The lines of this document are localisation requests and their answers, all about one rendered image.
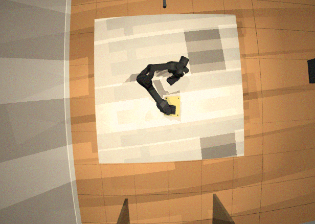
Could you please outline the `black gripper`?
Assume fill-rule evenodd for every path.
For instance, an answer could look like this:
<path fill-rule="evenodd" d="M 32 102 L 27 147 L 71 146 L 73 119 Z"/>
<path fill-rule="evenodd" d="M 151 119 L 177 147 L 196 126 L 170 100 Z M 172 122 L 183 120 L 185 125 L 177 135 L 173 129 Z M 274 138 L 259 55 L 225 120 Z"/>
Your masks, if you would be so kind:
<path fill-rule="evenodd" d="M 183 68 L 184 69 L 184 72 L 185 74 L 187 74 L 189 72 L 189 69 L 187 67 Z M 184 73 L 182 73 L 182 75 L 180 77 L 177 77 L 175 76 L 175 72 L 174 72 L 174 75 L 170 76 L 167 78 L 167 82 L 170 84 L 170 85 L 173 85 L 175 82 L 178 81 L 179 78 L 181 78 L 182 76 L 185 75 Z"/>

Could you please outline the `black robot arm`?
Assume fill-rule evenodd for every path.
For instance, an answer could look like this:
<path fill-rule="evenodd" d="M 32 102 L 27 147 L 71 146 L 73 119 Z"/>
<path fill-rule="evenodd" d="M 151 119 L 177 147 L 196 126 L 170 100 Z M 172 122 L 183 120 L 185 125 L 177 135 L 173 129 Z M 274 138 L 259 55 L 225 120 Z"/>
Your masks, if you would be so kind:
<path fill-rule="evenodd" d="M 155 100 L 157 108 L 160 110 L 160 112 L 170 115 L 175 115 L 176 113 L 176 106 L 169 105 L 167 100 L 164 100 L 160 97 L 160 95 L 157 93 L 155 88 L 152 85 L 152 78 L 154 76 L 155 71 L 162 71 L 162 70 L 168 70 L 168 73 L 175 76 L 180 77 L 184 71 L 183 68 L 186 67 L 188 64 L 189 59 L 185 56 L 181 56 L 179 62 L 178 61 L 169 61 L 167 63 L 160 63 L 160 64 L 149 64 L 146 66 L 145 69 L 143 69 L 139 75 L 137 75 L 136 81 L 139 83 L 142 87 L 144 87 L 151 97 Z M 147 75 L 148 74 L 148 75 Z"/>

